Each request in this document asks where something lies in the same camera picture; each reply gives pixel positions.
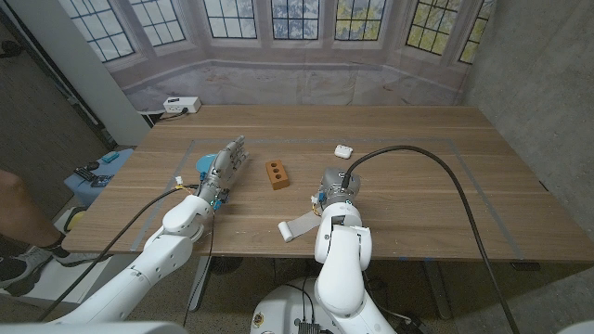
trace wire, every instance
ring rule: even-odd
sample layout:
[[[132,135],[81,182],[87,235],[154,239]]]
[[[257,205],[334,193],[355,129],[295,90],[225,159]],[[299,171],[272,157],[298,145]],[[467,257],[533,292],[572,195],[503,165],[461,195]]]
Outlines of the wire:
[[[407,322],[407,324],[410,324],[410,323],[412,322],[412,319],[411,319],[411,318],[409,318],[408,316],[406,316],[406,315],[400,315],[400,314],[398,314],[398,313],[396,313],[396,312],[392,312],[392,311],[388,310],[387,308],[385,308],[385,307],[381,306],[381,305],[380,305],[380,304],[379,304],[379,303],[378,303],[378,302],[375,300],[375,297],[373,296],[373,291],[371,290],[371,286],[369,285],[369,277],[368,277],[368,273],[367,273],[365,270],[363,271],[363,276],[365,276],[365,281],[366,281],[366,282],[367,282],[367,284],[368,284],[369,297],[370,297],[370,298],[371,298],[371,300],[372,300],[372,301],[373,301],[373,302],[376,304],[376,306],[378,306],[378,308],[379,308],[380,310],[382,310],[383,312],[387,313],[388,315],[393,315],[393,316],[395,316],[395,317],[399,317],[399,318],[401,318],[401,319],[405,320],[405,321]]]
[[[111,249],[111,247],[116,243],[116,241],[118,241],[118,239],[120,239],[120,237],[128,230],[128,228],[130,228],[130,226],[132,226],[132,224],[136,221],[136,219],[138,219],[138,217],[140,217],[140,215],[146,211],[151,205],[153,205],[154,203],[156,203],[157,201],[159,201],[160,199],[165,198],[168,195],[171,195],[173,193],[175,193],[175,191],[180,190],[179,188],[173,188],[169,191],[165,191],[164,193],[160,194],[157,198],[155,198],[154,200],[150,201],[147,205],[144,206],[144,208],[140,209],[140,211],[130,220],[130,222],[128,222],[128,224],[126,224],[126,226],[124,226],[122,228],[122,230],[120,231],[120,233],[117,234],[117,236],[115,236],[115,238],[113,238],[111,240],[111,242],[105,247],[105,249],[103,249],[103,251],[96,257],[95,260],[93,260],[93,262],[91,262],[91,265],[89,265],[86,270],[83,271],[83,273],[78,276],[78,278],[76,278],[76,280],[74,281],[74,283],[72,283],[54,302],[52,302],[51,305],[49,305],[49,307],[47,309],[45,309],[45,311],[37,318],[38,322],[44,321],[44,319],[52,312],[54,311],[54,309],[64,300],[64,298],[66,298],[66,296],[69,295],[69,293],[71,293],[74,288],[76,288],[76,286],[81,283],[81,281],[91,272],[91,270],[93,270],[93,268],[95,268],[95,266],[97,265],[97,263],[100,262],[100,260],[105,256],[105,254],[107,254],[107,252]]]
[[[307,293],[307,291],[305,291],[305,289],[301,289],[301,288],[299,288],[299,287],[295,287],[294,285],[292,285],[292,284],[289,284],[289,283],[285,283],[285,284],[283,284],[283,285],[286,285],[287,287],[291,287],[291,288],[297,289],[297,290],[299,290],[299,291],[301,291],[301,292],[302,292],[302,295],[303,295],[303,293],[304,293],[304,294],[305,294],[305,296],[307,296],[307,299],[309,300],[309,303],[312,305],[312,324],[313,324],[313,323],[314,323],[314,319],[316,318],[316,315],[314,314],[314,302],[312,302],[312,298],[311,298],[311,297],[309,297],[309,293]]]
[[[213,240],[214,240],[214,215],[213,215],[212,225],[213,225],[213,227],[212,227],[212,231],[211,231],[211,247],[208,250],[208,263],[206,263],[206,267],[204,267],[204,271],[202,271],[202,275],[200,276],[199,281],[196,283],[196,287],[194,287],[192,294],[189,296],[189,301],[187,302],[186,314],[184,315],[184,324],[182,325],[183,328],[186,327],[187,314],[189,313],[190,304],[192,303],[192,300],[194,299],[194,295],[196,294],[196,291],[198,290],[198,287],[200,286],[200,282],[206,276],[206,273],[208,273],[208,268],[211,265],[211,255],[213,255]]]
[[[358,166],[359,164],[361,164],[363,161],[371,159],[371,158],[378,156],[382,153],[396,151],[396,150],[410,150],[410,151],[418,152],[422,155],[425,155],[425,156],[433,159],[435,162],[439,163],[440,166],[442,166],[442,168],[447,172],[449,177],[452,179],[452,182],[454,182],[454,186],[456,186],[456,190],[458,191],[458,194],[460,195],[462,204],[464,205],[464,210],[466,211],[466,214],[468,215],[468,220],[471,223],[472,233],[474,234],[474,239],[476,240],[476,244],[479,248],[479,252],[481,253],[481,257],[483,257],[484,265],[486,266],[486,269],[489,272],[489,276],[491,278],[491,283],[493,283],[493,288],[497,294],[497,297],[499,298],[499,303],[501,304],[501,307],[503,308],[503,312],[505,313],[505,316],[508,319],[508,323],[510,324],[511,331],[514,334],[520,333],[520,330],[518,329],[518,326],[516,325],[515,319],[513,318],[513,315],[511,314],[510,307],[508,306],[508,303],[506,302],[506,300],[503,298],[503,294],[501,293],[501,290],[499,289],[499,285],[497,284],[497,280],[495,279],[495,274],[493,273],[493,268],[491,267],[489,258],[486,255],[486,250],[484,250],[483,242],[481,241],[481,236],[479,235],[479,230],[476,227],[476,223],[474,222],[474,217],[472,216],[471,205],[468,203],[468,200],[466,199],[466,195],[464,194],[464,190],[462,190],[462,186],[460,185],[460,182],[458,181],[456,175],[454,174],[454,172],[452,172],[452,169],[443,160],[441,160],[439,157],[437,157],[436,155],[434,155],[433,153],[431,153],[430,151],[428,151],[426,149],[417,148],[417,147],[409,146],[409,145],[399,145],[399,146],[381,148],[381,149],[373,151],[373,152],[359,158],[357,161],[353,162],[351,167],[349,167],[349,169],[344,174],[344,178],[342,180],[342,188],[347,188],[349,186],[349,182],[351,180],[351,173],[353,172],[355,167]]]
[[[160,118],[160,119],[157,120],[157,122],[163,122],[163,121],[171,120],[171,119],[174,119],[174,118],[183,116],[185,114],[187,114],[187,108],[183,108],[181,112],[176,113],[173,116],[169,116],[169,117],[165,117],[165,118]]]
[[[302,300],[302,303],[303,303],[303,321],[304,322],[306,321],[305,320],[305,297],[304,297],[304,294],[305,294],[305,282],[307,282],[307,278],[308,277],[309,277],[309,263],[307,262],[307,260],[305,260],[305,279],[303,280],[303,285],[301,287],[301,289],[302,289],[301,290],[301,300]],[[314,319],[314,316],[312,314],[312,324],[314,323],[314,320],[315,319]]]

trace cable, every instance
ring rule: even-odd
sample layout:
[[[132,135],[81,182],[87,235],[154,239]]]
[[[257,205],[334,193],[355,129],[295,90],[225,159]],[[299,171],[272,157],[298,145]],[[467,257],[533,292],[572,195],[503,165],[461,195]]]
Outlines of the cable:
[[[373,296],[373,291],[371,290],[371,286],[369,285],[369,277],[368,277],[368,273],[367,273],[367,271],[365,271],[365,270],[363,271],[363,276],[365,276],[365,281],[366,281],[366,282],[367,282],[367,284],[368,284],[369,297],[370,297],[370,298],[371,298],[371,300],[372,300],[372,301],[375,303],[375,305],[376,305],[376,306],[378,306],[378,308],[379,308],[380,310],[382,310],[383,312],[387,313],[388,315],[393,315],[393,316],[395,316],[395,317],[399,317],[399,318],[401,318],[401,319],[405,320],[405,322],[407,322],[407,324],[410,324],[410,323],[412,322],[412,319],[410,319],[408,316],[406,316],[406,315],[400,315],[400,314],[398,314],[398,313],[396,313],[396,312],[392,312],[392,311],[388,310],[387,308],[385,308],[385,307],[381,306],[381,305],[380,305],[380,304],[379,304],[379,303],[378,303],[378,302],[375,300],[375,297]]]
[[[399,145],[399,146],[381,148],[381,149],[371,152],[371,153],[359,158],[357,161],[353,162],[351,167],[349,167],[349,169],[344,174],[344,178],[342,180],[342,188],[347,188],[349,186],[349,182],[351,180],[351,173],[353,172],[355,167],[358,166],[359,164],[361,164],[363,161],[371,159],[371,158],[373,158],[377,155],[380,155],[382,153],[396,151],[396,150],[415,151],[415,152],[418,152],[422,155],[425,155],[425,156],[433,159],[435,162],[439,163],[440,166],[442,166],[442,168],[447,172],[449,177],[452,179],[452,182],[454,182],[454,186],[456,186],[456,190],[458,191],[458,194],[460,195],[462,204],[464,205],[464,210],[466,211],[466,214],[468,215],[468,220],[471,223],[472,233],[474,234],[474,239],[476,240],[476,244],[479,248],[479,252],[481,253],[481,256],[483,257],[484,265],[486,266],[486,269],[489,272],[489,276],[491,278],[491,283],[493,283],[493,288],[495,289],[497,297],[499,298],[499,303],[501,304],[501,307],[503,308],[503,312],[505,313],[505,316],[508,319],[508,323],[510,324],[511,331],[514,334],[519,334],[520,331],[518,330],[518,326],[516,325],[513,315],[511,314],[510,307],[508,306],[508,303],[503,298],[503,294],[501,293],[501,290],[499,289],[499,285],[497,284],[497,280],[495,279],[495,274],[493,273],[493,268],[491,268],[491,263],[489,262],[489,258],[486,255],[486,250],[484,250],[483,242],[481,241],[481,236],[479,235],[479,230],[476,227],[476,223],[474,222],[474,217],[472,216],[471,205],[468,203],[468,200],[466,199],[466,195],[464,194],[464,190],[462,190],[462,186],[460,185],[460,182],[458,181],[456,175],[454,174],[454,172],[452,172],[452,169],[449,168],[449,166],[444,161],[442,161],[439,157],[437,157],[430,151],[423,149],[423,148],[417,148],[414,146]]]
[[[206,273],[208,272],[208,268],[211,265],[211,255],[213,255],[213,240],[214,240],[214,215],[213,215],[212,225],[213,225],[213,230],[211,231],[211,247],[208,250],[208,263],[206,263],[206,267],[204,268],[204,271],[202,271],[200,280],[198,281],[198,283],[196,283],[196,287],[194,287],[192,294],[189,296],[189,301],[187,302],[186,314],[184,315],[184,324],[182,325],[183,328],[186,327],[187,314],[189,313],[190,304],[192,303],[192,300],[194,299],[194,295],[196,294],[196,291],[198,290],[198,286],[200,285],[200,282],[206,276]]]
[[[169,116],[169,117],[161,118],[161,119],[159,119],[157,122],[162,122],[162,121],[171,120],[171,119],[174,119],[174,118],[177,118],[177,117],[183,116],[183,115],[185,115],[185,114],[187,114],[187,108],[183,108],[181,112],[179,112],[179,113],[176,113],[176,114],[175,114],[175,115],[173,115],[173,116]]]
[[[66,296],[68,296],[69,293],[71,293],[74,288],[76,288],[76,286],[81,283],[81,281],[91,272],[91,270],[93,270],[93,268],[95,268],[95,266],[97,265],[97,263],[100,262],[100,260],[105,256],[105,254],[107,254],[107,252],[111,249],[111,247],[116,243],[116,241],[118,241],[118,239],[128,230],[128,228],[130,228],[130,226],[132,226],[132,224],[136,221],[136,219],[138,219],[138,217],[140,217],[140,215],[146,211],[151,205],[153,205],[154,203],[156,203],[157,201],[159,201],[160,199],[165,198],[168,195],[171,195],[173,193],[175,193],[175,191],[177,190],[181,190],[179,188],[173,188],[169,191],[165,191],[164,193],[160,194],[157,198],[155,198],[154,200],[150,201],[147,205],[144,206],[144,208],[140,209],[140,211],[130,220],[130,222],[128,222],[128,224],[126,224],[126,226],[124,226],[122,228],[122,230],[120,231],[120,233],[117,234],[117,236],[115,236],[115,238],[113,238],[111,240],[111,242],[105,247],[105,249],[103,249],[103,251],[96,257],[95,260],[93,260],[93,262],[91,262],[91,265],[88,266],[88,268],[86,268],[83,273],[78,276],[78,278],[76,278],[76,280],[74,281],[74,283],[72,283],[54,302],[52,302],[51,305],[49,305],[49,307],[47,309],[45,309],[45,311],[37,318],[38,322],[44,321],[44,319],[52,312],[54,311],[54,309],[64,300],[64,298],[66,298]]]
[[[292,285],[292,284],[289,284],[289,283],[285,283],[285,284],[283,284],[283,285],[286,285],[287,287],[291,287],[291,288],[297,289],[297,290],[299,290],[299,291],[301,291],[301,292],[302,292],[302,295],[303,295],[303,293],[304,293],[304,294],[305,294],[305,296],[307,296],[307,299],[309,300],[309,303],[312,305],[312,324],[313,324],[313,323],[314,323],[313,319],[315,319],[315,318],[316,318],[316,315],[314,314],[314,302],[312,302],[312,298],[311,298],[311,297],[309,297],[309,293],[307,293],[307,291],[305,291],[305,289],[301,289],[301,288],[299,288],[299,287],[295,287],[294,285]]]

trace power strip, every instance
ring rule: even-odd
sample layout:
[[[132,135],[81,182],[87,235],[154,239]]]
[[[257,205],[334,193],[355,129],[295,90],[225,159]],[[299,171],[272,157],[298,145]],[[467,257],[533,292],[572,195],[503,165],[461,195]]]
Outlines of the power strip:
[[[197,97],[168,97],[163,102],[167,113],[180,113],[184,108],[187,108],[187,113],[196,113],[201,105]]]

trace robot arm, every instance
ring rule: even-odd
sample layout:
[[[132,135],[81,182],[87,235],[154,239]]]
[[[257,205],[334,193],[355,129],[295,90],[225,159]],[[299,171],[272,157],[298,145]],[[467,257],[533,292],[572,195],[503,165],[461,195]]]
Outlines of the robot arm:
[[[248,157],[243,138],[240,136],[219,151],[201,187],[165,214],[161,228],[132,263],[76,310],[52,323],[122,321],[157,282],[186,263],[193,242],[202,235],[203,223],[213,219],[217,203],[226,202],[235,171]]]
[[[359,178],[343,189],[344,173],[328,168],[320,198],[326,201],[317,230],[316,261],[323,263],[316,299],[342,333],[395,333],[365,291],[362,271],[371,260],[371,234],[353,205]]]

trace orange brick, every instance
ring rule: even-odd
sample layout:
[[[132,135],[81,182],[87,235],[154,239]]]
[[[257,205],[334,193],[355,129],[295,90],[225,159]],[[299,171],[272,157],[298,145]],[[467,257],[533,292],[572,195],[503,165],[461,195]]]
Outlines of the orange brick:
[[[283,167],[282,162],[267,162],[266,171],[268,172],[268,178],[270,179],[270,183],[274,190],[289,186],[289,177],[287,176],[287,172],[285,172],[285,167]]]

